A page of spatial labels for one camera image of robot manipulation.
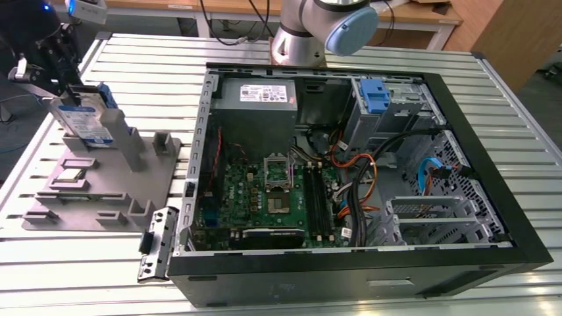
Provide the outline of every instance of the ram slot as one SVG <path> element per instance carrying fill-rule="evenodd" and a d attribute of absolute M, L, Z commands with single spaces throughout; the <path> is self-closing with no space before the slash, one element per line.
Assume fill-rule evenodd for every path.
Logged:
<path fill-rule="evenodd" d="M 326 188 L 325 179 L 322 178 L 322 169 L 314 170 L 314 182 L 315 182 L 315 198 L 317 198 L 317 217 L 319 219 L 319 232 L 323 236 L 331 235 L 333 227 L 330 225 L 330 215 L 327 212 L 326 204 Z"/>
<path fill-rule="evenodd" d="M 317 219 L 317 199 L 314 198 L 314 177 L 313 170 L 305 169 L 305 203 L 307 204 L 307 220 L 310 238 L 314 239 L 319 234 L 319 225 Z"/>

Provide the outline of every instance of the blue drive bay latch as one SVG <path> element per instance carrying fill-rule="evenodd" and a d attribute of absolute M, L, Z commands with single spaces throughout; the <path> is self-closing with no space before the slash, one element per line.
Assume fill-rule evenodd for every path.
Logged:
<path fill-rule="evenodd" d="M 382 114 L 390 105 L 390 91 L 379 79 L 361 79 L 361 95 L 367 102 L 367 111 Z"/>

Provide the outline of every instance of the case latch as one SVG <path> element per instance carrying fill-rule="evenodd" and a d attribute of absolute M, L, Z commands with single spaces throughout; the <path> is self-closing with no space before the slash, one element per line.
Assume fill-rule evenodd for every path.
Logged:
<path fill-rule="evenodd" d="M 139 283 L 170 280 L 166 276 L 166 268 L 178 215 L 179 210 L 175 207 L 165 207 L 153 214 L 149 231 L 145 231 L 141 239 L 139 251 L 143 253 L 143 259 L 138 275 Z"/>

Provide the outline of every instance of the metal workbench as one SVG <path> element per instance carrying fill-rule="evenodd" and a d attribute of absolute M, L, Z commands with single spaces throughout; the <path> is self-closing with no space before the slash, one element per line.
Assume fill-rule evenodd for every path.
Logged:
<path fill-rule="evenodd" d="M 222 46 L 213 39 L 114 34 L 96 40 L 82 65 L 86 83 L 104 81 L 142 134 L 183 142 L 169 205 L 181 205 L 183 177 L 207 61 L 266 64 L 267 42 Z M 365 48 L 329 65 L 437 72 L 481 137 L 554 263 L 505 276 L 454 298 L 338 302 L 241 310 L 265 314 L 556 315 L 562 311 L 562 154 L 489 63 L 470 53 Z M 0 191 L 0 314 L 56 315 L 197 311 L 175 286 L 139 285 L 139 234 L 26 231 L 22 215 L 63 153 L 63 131 L 47 117 Z"/>

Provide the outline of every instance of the floor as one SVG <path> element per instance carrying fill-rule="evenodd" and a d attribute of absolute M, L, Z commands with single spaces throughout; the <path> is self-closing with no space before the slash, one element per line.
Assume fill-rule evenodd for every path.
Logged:
<path fill-rule="evenodd" d="M 278 24 L 271 25 L 274 33 L 278 27 Z M 106 26 L 83 22 L 78 29 L 82 53 L 86 52 L 100 30 L 134 34 L 197 36 L 197 24 L 193 19 L 119 16 L 110 17 Z M 241 34 L 249 31 L 250 37 L 255 38 L 262 31 L 261 25 L 254 24 L 254 22 L 234 22 L 226 26 L 219 21 L 215 22 L 214 29 L 218 36 L 225 39 L 238 38 Z M 269 34 L 265 32 L 262 39 L 266 39 L 267 36 Z M 11 60 L 11 53 L 7 48 L 0 47 L 0 104 L 15 115 L 11 123 L 0 122 L 0 185 L 10 175 L 24 147 L 47 115 L 46 108 L 38 103 L 35 97 L 6 79 L 12 67 Z M 2 101 L 20 95 L 22 97 Z M 518 93 L 518 97 L 553 141 L 558 147 L 562 147 L 562 124 L 560 123 L 562 117 L 562 83 L 545 80 L 542 74 L 537 73 Z"/>

